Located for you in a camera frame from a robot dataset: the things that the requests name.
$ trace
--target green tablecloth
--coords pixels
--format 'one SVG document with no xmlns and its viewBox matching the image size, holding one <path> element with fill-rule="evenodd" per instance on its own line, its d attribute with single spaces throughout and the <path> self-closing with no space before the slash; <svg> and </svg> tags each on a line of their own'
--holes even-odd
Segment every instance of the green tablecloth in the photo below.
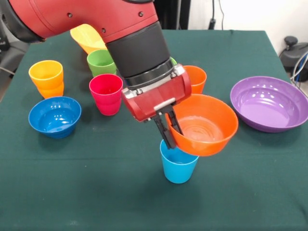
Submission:
<svg viewBox="0 0 308 231">
<path fill-rule="evenodd" d="M 208 75 L 205 94 L 230 104 L 242 78 L 287 81 L 265 32 L 164 31 L 179 63 Z M 42 100 L 28 76 L 40 60 L 64 66 L 65 95 L 82 105 L 63 140 L 35 132 L 27 117 Z M 191 180 L 169 183 L 160 134 L 125 106 L 99 114 L 86 55 L 68 33 L 30 47 L 0 104 L 0 230 L 307 230 L 308 124 L 280 134 L 240 121 L 221 153 L 200 158 Z"/>
</svg>

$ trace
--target green cup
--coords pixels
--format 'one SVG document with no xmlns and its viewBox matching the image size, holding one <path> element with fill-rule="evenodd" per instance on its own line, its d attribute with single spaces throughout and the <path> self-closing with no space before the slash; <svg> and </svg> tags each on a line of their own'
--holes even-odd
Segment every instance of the green cup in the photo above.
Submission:
<svg viewBox="0 0 308 231">
<path fill-rule="evenodd" d="M 91 52 L 87 57 L 87 62 L 93 77 L 102 74 L 116 74 L 116 64 L 108 50 Z"/>
<path fill-rule="evenodd" d="M 178 63 L 177 63 L 177 61 L 175 61 L 175 59 L 174 59 L 174 58 L 170 57 L 170 59 L 171 59 L 171 62 L 172 62 L 172 64 L 173 64 L 173 65 L 178 64 Z"/>
</svg>

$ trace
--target pink cup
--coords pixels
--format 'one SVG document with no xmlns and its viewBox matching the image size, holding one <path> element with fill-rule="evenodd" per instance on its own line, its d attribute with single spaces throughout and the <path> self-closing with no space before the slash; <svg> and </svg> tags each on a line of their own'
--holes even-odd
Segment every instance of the pink cup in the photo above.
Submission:
<svg viewBox="0 0 308 231">
<path fill-rule="evenodd" d="M 102 74 L 90 81 L 89 88 L 97 108 L 104 116 L 118 113 L 121 107 L 123 80 L 113 74 Z"/>
</svg>

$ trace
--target red robot arm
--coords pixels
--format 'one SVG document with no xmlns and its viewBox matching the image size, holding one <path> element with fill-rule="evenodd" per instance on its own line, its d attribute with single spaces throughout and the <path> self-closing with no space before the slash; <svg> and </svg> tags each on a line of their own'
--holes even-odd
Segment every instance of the red robot arm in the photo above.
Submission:
<svg viewBox="0 0 308 231">
<path fill-rule="evenodd" d="M 175 147 L 160 115 L 191 94 L 190 80 L 170 59 L 153 0 L 1 0 L 2 19 L 25 42 L 43 42 L 81 24 L 104 40 L 127 88 L 123 100 L 140 122 L 153 119 L 168 147 Z"/>
</svg>

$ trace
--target white wall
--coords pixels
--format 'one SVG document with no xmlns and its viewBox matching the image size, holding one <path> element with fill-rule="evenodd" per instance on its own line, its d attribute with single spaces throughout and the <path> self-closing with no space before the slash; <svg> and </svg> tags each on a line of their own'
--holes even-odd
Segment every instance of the white wall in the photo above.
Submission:
<svg viewBox="0 0 308 231">
<path fill-rule="evenodd" d="M 308 42 L 308 0 L 220 0 L 225 14 L 224 29 L 265 30 L 277 53 L 284 37 L 292 35 Z M 189 29 L 207 29 L 212 17 L 212 0 L 192 0 Z M 215 0 L 216 30 L 221 30 L 222 13 Z"/>
</svg>

